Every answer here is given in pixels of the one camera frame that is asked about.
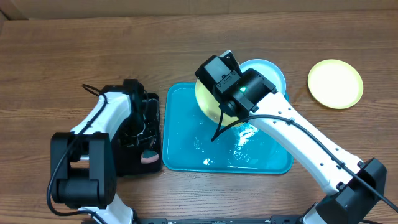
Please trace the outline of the pink and green sponge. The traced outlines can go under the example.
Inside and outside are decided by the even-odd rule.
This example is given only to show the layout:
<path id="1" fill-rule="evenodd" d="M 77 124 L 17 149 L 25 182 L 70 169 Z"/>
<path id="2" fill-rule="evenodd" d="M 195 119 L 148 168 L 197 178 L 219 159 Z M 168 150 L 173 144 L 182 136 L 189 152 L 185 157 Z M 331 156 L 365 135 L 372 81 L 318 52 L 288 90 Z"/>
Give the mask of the pink and green sponge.
<path id="1" fill-rule="evenodd" d="M 159 154 L 153 150 L 145 150 L 141 154 L 142 164 L 151 164 L 159 160 Z"/>

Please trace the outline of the yellow-green plate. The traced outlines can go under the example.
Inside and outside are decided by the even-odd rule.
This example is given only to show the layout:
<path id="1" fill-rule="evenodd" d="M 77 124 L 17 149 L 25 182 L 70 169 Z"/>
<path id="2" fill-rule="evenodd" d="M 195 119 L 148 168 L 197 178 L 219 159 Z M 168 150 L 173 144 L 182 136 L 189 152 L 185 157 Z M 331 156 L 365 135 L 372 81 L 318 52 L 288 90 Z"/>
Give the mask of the yellow-green plate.
<path id="1" fill-rule="evenodd" d="M 310 93 L 322 105 L 343 110 L 354 106 L 363 95 L 363 81 L 350 64 L 336 59 L 322 60 L 309 71 Z"/>
<path id="2" fill-rule="evenodd" d="M 195 82 L 195 98 L 205 116 L 218 124 L 221 117 L 220 104 L 199 79 Z"/>

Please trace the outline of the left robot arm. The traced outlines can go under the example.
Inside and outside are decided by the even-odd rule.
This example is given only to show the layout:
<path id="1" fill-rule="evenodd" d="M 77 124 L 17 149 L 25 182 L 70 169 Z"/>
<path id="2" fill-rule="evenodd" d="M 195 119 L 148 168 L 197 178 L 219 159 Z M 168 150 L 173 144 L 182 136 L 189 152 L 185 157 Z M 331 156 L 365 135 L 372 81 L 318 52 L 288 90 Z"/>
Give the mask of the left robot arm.
<path id="1" fill-rule="evenodd" d="M 98 102 L 80 124 L 50 140 L 47 206 L 60 217 L 140 223 L 136 211 L 117 194 L 117 182 L 162 168 L 159 96 L 136 79 L 100 90 L 82 87 Z"/>

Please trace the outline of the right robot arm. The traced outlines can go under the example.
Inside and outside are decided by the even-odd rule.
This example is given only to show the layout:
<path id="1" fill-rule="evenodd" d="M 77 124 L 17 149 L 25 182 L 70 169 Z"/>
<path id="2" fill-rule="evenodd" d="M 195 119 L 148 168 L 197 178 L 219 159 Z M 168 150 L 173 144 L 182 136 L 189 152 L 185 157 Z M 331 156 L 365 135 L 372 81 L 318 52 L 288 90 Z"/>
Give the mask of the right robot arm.
<path id="1" fill-rule="evenodd" d="M 212 55 L 195 76 L 221 114 L 237 119 L 220 123 L 214 138 L 249 122 L 286 149 L 324 191 L 325 197 L 297 223 L 361 223 L 385 200 L 386 167 L 375 158 L 363 161 L 328 139 L 286 100 L 268 68 L 239 64 L 227 51 Z"/>

